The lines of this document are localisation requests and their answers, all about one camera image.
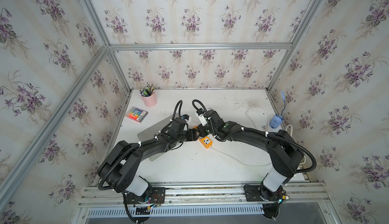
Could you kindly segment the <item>orange power strip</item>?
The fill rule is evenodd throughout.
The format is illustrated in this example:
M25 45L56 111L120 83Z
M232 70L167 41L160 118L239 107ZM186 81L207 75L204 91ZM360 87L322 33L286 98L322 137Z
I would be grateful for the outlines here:
M198 138L198 141L206 148L209 149L211 148L213 141L210 139L209 136L207 137L200 137Z

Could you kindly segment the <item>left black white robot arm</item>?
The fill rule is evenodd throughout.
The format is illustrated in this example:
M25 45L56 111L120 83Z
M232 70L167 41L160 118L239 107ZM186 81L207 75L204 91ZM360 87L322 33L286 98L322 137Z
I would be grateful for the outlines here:
M180 100L169 119L169 123L150 140L128 143L118 142L97 170L100 181L97 188L113 190L117 193L133 193L142 196L149 192L149 182L137 176L141 162L154 155L178 149L177 144L193 142L199 138L198 131L190 129L189 115L181 114L183 101Z

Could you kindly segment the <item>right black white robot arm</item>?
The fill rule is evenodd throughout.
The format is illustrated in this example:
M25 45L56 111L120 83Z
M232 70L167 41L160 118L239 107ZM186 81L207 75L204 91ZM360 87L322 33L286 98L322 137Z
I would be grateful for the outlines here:
M296 143L287 131L261 131L237 122L225 122L215 110L206 110L200 100L194 99L192 105L201 122L197 127L200 137L211 134L219 142L240 142L269 154L271 169L258 187L262 200L282 202L285 195L282 185L288 183L297 173L316 169L317 160L314 155Z

